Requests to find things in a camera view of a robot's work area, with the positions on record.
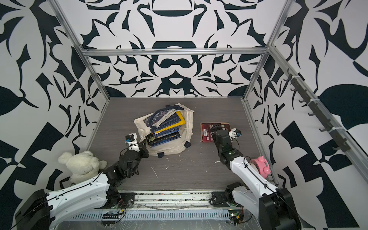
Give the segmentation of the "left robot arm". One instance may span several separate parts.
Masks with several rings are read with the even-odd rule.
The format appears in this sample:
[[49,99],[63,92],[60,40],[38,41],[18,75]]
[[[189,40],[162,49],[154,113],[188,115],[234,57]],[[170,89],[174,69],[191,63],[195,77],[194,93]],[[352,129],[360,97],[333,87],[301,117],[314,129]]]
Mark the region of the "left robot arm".
[[118,162],[97,176],[58,191],[35,191],[16,212],[14,227],[18,230],[51,230],[78,214],[117,205],[121,200],[117,188],[137,174],[140,161],[148,157],[145,140],[129,142]]

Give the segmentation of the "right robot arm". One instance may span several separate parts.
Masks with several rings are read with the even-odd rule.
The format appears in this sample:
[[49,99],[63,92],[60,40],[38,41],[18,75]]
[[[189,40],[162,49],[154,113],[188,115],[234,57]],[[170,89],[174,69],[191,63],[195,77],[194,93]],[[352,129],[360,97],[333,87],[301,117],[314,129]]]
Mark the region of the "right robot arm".
[[227,131],[220,125],[210,128],[220,162],[236,174],[242,183],[233,183],[225,191],[227,203],[240,205],[257,218],[263,230],[300,230],[301,221],[291,193],[266,180],[255,164],[232,145],[241,132]]

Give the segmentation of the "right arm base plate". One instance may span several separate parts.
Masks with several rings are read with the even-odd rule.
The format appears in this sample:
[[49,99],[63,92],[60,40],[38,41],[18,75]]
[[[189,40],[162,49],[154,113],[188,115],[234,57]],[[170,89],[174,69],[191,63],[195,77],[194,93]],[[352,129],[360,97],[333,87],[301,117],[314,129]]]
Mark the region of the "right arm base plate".
[[215,208],[238,207],[239,205],[233,200],[231,192],[212,192],[209,200],[210,205]]

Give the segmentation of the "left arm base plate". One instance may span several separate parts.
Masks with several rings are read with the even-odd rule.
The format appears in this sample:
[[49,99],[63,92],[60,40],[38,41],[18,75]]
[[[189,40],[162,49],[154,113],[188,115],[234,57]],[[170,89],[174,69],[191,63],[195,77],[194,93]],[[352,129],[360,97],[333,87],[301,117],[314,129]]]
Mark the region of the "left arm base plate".
[[101,207],[101,209],[125,209],[130,208],[134,205],[136,193],[123,192],[119,194],[107,195],[106,203]]

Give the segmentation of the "cream canvas tote bag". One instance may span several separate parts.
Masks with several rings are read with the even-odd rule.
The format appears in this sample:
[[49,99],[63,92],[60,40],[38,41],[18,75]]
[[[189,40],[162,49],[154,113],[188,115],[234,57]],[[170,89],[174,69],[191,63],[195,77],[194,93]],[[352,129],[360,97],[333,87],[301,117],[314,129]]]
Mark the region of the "cream canvas tote bag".
[[181,104],[168,105],[134,120],[140,143],[150,155],[179,154],[191,146],[194,111]]

